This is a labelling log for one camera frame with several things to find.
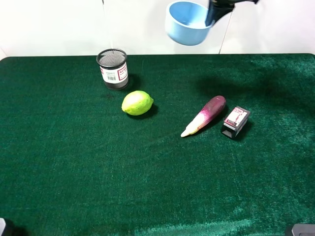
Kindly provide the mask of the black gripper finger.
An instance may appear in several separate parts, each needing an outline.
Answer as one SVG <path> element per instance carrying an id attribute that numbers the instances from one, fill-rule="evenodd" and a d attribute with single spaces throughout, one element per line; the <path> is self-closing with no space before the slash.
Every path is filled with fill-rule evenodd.
<path id="1" fill-rule="evenodd" d="M 209 0 L 205 25 L 214 25 L 220 18 L 232 12 L 235 8 L 235 4 L 245 1 L 253 2 L 254 4 L 259 2 L 259 0 Z"/>

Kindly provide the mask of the grey robot base right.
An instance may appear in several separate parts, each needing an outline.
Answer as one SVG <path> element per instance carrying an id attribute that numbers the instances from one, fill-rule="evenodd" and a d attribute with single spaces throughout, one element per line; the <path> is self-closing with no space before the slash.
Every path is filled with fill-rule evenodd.
<path id="1" fill-rule="evenodd" d="M 285 231 L 285 236 L 315 236 L 314 224 L 294 224 Z"/>

